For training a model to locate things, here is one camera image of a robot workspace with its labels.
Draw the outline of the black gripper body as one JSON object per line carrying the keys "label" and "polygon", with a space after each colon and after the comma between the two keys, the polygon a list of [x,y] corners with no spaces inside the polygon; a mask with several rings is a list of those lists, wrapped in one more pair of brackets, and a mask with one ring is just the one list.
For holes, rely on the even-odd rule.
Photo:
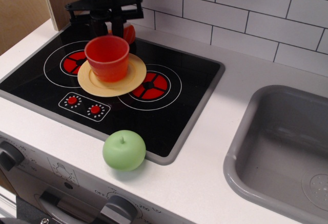
{"label": "black gripper body", "polygon": [[126,22],[144,17],[141,2],[142,0],[78,0],[66,4],[65,9],[70,13],[71,22],[85,19],[84,16],[75,15],[75,11],[88,11],[89,17],[95,21],[112,22],[120,18]]}

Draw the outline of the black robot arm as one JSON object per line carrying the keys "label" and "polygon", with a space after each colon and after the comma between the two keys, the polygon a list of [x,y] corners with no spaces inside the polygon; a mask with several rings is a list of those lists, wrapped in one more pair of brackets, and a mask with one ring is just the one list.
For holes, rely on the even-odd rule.
{"label": "black robot arm", "polygon": [[65,5],[70,23],[88,24],[95,37],[108,34],[106,22],[111,23],[114,36],[123,38],[124,23],[144,17],[143,0],[78,0]]}

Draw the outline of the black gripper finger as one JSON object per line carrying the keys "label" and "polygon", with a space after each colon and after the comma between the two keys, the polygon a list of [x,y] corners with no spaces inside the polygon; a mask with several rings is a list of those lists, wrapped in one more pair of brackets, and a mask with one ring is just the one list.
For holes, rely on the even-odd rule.
{"label": "black gripper finger", "polygon": [[112,30],[112,34],[114,36],[118,36],[123,38],[124,37],[124,23],[126,21],[120,17],[114,17],[111,21],[111,30]]}
{"label": "black gripper finger", "polygon": [[91,34],[93,38],[99,36],[105,36],[108,34],[108,28],[105,22],[97,21],[94,19],[90,20]]}

